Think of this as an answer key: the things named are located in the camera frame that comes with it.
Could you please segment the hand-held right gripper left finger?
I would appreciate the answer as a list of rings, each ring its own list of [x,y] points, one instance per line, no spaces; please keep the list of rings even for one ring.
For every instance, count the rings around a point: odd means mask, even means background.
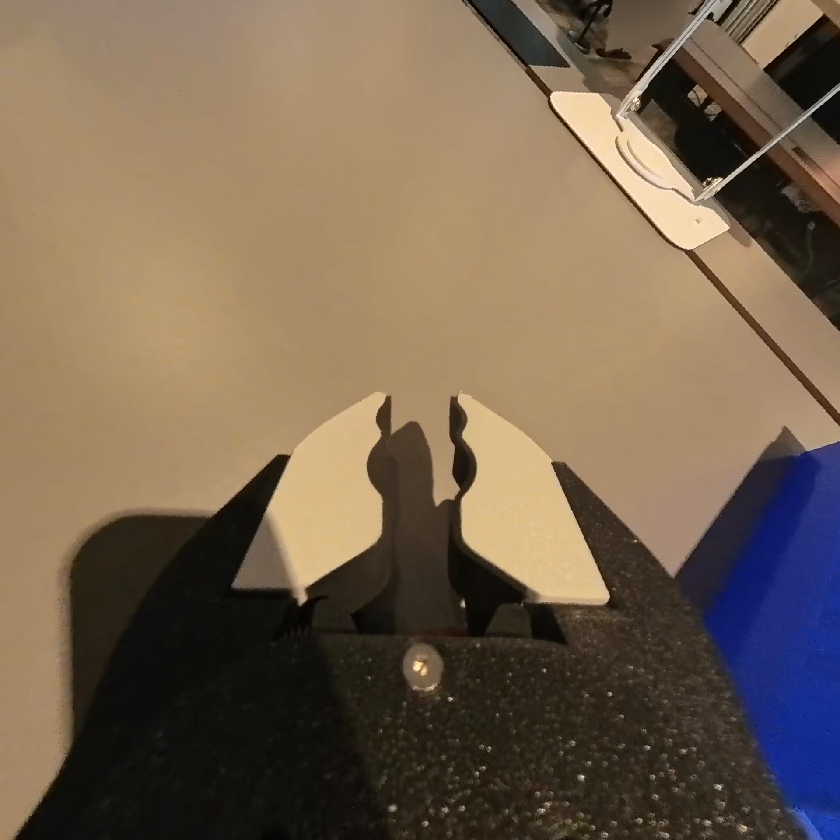
[[[293,449],[233,581],[236,593],[328,600],[349,614],[391,577],[382,483],[391,398],[374,392]]]

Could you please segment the white document stand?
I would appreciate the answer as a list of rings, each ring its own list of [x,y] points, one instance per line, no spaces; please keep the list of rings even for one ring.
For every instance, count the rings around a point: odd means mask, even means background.
[[[698,182],[648,132],[637,113],[675,50],[692,36],[699,23],[710,21],[713,5],[714,2],[703,3],[688,18],[682,31],[667,42],[623,100],[601,93],[571,91],[556,91],[549,100],[563,125],[636,209],[670,244],[684,251],[694,251],[727,233],[730,217],[716,199],[720,192],[703,202],[699,200],[712,178]]]

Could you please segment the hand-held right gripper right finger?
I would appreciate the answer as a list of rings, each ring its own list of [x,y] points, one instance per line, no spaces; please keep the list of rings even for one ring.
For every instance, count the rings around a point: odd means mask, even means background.
[[[557,606],[601,608],[611,594],[554,462],[518,427],[461,392],[449,402],[457,486],[448,578],[472,636],[561,631]]]

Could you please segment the blue plastic bin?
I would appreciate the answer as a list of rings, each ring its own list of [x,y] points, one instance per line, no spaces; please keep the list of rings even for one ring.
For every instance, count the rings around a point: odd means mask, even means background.
[[[839,443],[770,442],[676,573],[807,838],[839,838]]]

